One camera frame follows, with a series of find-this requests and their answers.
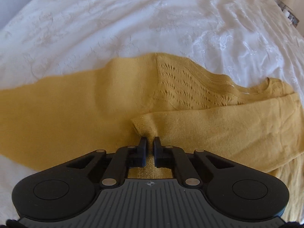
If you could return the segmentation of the mustard yellow knit sweater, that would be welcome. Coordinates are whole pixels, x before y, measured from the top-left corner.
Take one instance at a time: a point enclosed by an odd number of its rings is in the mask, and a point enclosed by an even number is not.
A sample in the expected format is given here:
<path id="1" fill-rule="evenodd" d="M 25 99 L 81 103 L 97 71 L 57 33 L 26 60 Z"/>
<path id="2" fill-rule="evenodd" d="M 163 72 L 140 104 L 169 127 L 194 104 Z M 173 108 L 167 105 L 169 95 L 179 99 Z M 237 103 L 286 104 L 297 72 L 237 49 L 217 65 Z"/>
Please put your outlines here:
<path id="1" fill-rule="evenodd" d="M 1 154 L 40 171 L 140 137 L 203 149 L 282 180 L 303 208 L 303 108 L 280 79 L 244 88 L 188 58 L 151 53 L 1 91 Z"/>

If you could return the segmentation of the white embroidered bedspread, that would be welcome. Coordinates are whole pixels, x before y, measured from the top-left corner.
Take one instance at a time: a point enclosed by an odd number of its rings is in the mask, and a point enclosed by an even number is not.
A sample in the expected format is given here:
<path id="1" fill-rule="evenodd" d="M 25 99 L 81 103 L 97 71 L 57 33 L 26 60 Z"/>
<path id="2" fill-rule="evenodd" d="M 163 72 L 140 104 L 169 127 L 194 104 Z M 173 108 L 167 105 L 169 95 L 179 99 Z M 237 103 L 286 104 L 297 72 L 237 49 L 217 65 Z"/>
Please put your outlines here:
<path id="1" fill-rule="evenodd" d="M 1 30 L 1 88 L 148 52 L 303 95 L 303 37 L 273 0 L 32 0 Z"/>

